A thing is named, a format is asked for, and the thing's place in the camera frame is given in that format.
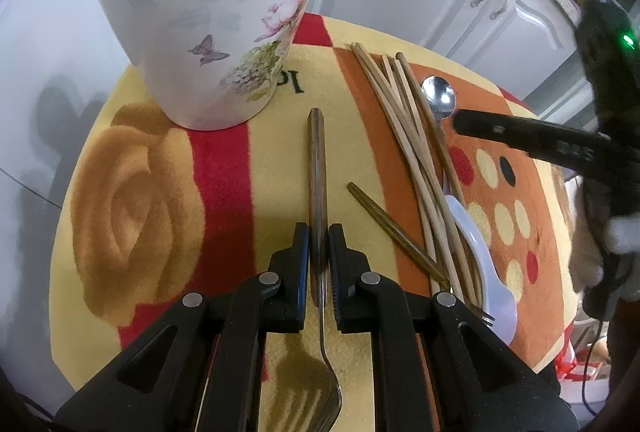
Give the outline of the white gloved right hand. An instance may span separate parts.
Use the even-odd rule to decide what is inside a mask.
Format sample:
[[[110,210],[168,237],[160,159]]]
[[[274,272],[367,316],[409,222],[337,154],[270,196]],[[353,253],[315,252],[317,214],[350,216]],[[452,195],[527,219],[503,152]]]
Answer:
[[[584,179],[575,195],[575,230],[570,251],[570,279],[576,293],[584,292],[603,280],[604,261],[613,255],[630,253],[631,273],[620,297],[639,301],[639,213],[611,215],[610,189]]]

